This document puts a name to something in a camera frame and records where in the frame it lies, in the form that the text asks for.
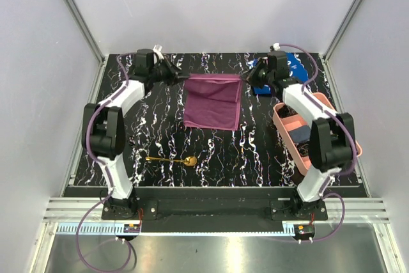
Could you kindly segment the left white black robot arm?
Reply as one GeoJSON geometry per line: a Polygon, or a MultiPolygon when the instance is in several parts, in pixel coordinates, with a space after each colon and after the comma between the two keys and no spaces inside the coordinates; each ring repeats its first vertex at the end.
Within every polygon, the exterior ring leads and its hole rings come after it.
{"type": "Polygon", "coordinates": [[[138,211],[136,201],[130,199],[134,190],[128,178],[123,151],[126,134],[124,115],[158,82],[173,86],[186,81],[190,74],[184,73],[168,56],[162,46],[139,49],[132,54],[132,64],[126,69],[116,60],[125,80],[107,98],[84,107],[82,119],[82,147],[103,172],[108,186],[110,201],[117,201],[116,212],[124,219],[133,218],[138,211]]]}

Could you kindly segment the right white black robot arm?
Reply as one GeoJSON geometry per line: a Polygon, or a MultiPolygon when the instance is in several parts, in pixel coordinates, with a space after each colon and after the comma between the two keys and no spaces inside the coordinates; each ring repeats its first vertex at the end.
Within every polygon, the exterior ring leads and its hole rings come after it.
{"type": "Polygon", "coordinates": [[[337,175],[346,176],[355,170],[358,150],[353,117],[326,106],[307,89],[307,82],[292,76],[284,51],[273,49],[259,58],[252,69],[242,74],[242,80],[256,88],[269,86],[310,128],[311,166],[289,206],[293,217],[305,219],[337,175]]]}

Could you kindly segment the magenta cloth napkin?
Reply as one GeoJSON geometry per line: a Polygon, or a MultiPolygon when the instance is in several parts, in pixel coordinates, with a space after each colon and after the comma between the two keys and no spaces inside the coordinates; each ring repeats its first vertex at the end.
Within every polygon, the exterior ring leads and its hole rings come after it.
{"type": "Polygon", "coordinates": [[[184,82],[187,92],[183,124],[199,129],[235,131],[240,121],[242,80],[236,74],[192,74],[184,82]]]}

